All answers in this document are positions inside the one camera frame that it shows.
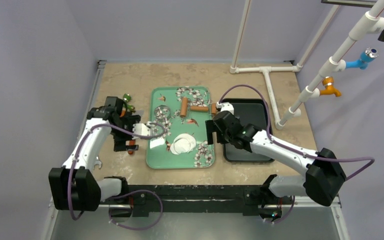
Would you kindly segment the metal scraper wooden handle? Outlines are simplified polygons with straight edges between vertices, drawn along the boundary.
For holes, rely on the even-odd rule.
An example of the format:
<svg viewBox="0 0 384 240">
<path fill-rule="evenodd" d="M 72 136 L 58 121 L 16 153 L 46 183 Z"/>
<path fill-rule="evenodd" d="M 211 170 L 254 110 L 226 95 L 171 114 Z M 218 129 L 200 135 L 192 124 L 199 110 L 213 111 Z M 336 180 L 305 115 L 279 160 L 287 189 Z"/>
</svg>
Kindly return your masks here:
<svg viewBox="0 0 384 240">
<path fill-rule="evenodd" d="M 136 140 L 129 140 L 126 142 L 126 150 L 129 155 L 133 155 L 137 151 L 139 146 L 136 143 Z"/>
</svg>

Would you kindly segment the white dough ball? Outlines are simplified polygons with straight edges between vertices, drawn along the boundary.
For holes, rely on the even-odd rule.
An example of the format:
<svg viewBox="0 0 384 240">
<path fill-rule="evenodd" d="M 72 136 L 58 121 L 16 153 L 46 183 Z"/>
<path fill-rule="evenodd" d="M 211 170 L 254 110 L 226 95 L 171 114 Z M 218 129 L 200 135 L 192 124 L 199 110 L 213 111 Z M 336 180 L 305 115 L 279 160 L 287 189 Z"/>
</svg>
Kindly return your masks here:
<svg viewBox="0 0 384 240">
<path fill-rule="evenodd" d="M 186 154 L 195 149 L 197 141 L 194 136 L 188 133 L 178 135 L 169 147 L 169 151 L 174 155 Z"/>
</svg>

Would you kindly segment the green floral tray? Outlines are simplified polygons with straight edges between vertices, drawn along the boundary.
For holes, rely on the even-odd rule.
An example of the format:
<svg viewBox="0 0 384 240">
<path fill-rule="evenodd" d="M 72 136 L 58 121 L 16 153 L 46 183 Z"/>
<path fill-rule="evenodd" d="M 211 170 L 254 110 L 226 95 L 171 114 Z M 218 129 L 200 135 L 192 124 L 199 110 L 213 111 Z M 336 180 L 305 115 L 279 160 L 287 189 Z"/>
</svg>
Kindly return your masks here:
<svg viewBox="0 0 384 240">
<path fill-rule="evenodd" d="M 204 86 L 154 89 L 149 120 L 154 135 L 147 144 L 146 163 L 152 169 L 207 168 L 215 161 L 207 141 L 206 121 L 212 119 L 209 90 Z"/>
</svg>

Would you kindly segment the wooden rolling pin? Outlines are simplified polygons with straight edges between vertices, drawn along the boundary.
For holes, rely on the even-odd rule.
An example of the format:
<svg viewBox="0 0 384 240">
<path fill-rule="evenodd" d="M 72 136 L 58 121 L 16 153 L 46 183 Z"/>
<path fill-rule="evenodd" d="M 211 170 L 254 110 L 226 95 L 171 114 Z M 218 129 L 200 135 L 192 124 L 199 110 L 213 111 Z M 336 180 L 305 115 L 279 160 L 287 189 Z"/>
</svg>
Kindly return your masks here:
<svg viewBox="0 0 384 240">
<path fill-rule="evenodd" d="M 214 116 L 217 113 L 217 108 L 215 103 L 212 103 L 209 106 L 192 105 L 192 102 L 187 97 L 182 97 L 179 116 L 185 118 L 188 115 L 188 112 L 209 113 L 211 116 Z"/>
</svg>

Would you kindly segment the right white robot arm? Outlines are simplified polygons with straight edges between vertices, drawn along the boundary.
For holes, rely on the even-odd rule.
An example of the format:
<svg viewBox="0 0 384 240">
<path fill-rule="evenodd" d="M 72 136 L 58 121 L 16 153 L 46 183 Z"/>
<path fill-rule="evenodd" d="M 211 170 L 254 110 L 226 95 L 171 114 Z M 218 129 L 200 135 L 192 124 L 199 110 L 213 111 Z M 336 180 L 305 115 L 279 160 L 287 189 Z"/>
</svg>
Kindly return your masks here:
<svg viewBox="0 0 384 240">
<path fill-rule="evenodd" d="M 205 122 L 207 143 L 230 144 L 236 149 L 266 156 L 288 166 L 298 174 L 273 174 L 263 183 L 260 196 L 268 204 L 286 196 L 309 197 L 315 203 L 329 207 L 346 181 L 346 175 L 334 157 L 320 155 L 333 153 L 324 148 L 315 151 L 281 140 L 261 127 L 242 125 L 229 111 L 219 112 Z"/>
</svg>

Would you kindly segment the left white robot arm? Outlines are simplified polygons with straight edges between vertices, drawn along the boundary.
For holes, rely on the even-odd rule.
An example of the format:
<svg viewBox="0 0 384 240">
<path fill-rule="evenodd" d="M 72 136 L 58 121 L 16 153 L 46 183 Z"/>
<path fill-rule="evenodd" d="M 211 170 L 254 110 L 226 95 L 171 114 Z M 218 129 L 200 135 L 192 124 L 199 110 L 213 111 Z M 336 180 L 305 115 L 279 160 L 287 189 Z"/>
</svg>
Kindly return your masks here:
<svg viewBox="0 0 384 240">
<path fill-rule="evenodd" d="M 124 177 L 108 176 L 97 181 L 92 174 L 101 166 L 99 153 L 108 136 L 113 137 L 115 152 L 134 152 L 139 146 L 130 133 L 141 116 L 132 113 L 127 102 L 108 96 L 104 105 L 93 107 L 79 142 L 61 167 L 48 174 L 50 190 L 56 209 L 92 212 L 100 203 L 111 199 L 118 205 L 129 199 L 128 183 Z"/>
</svg>

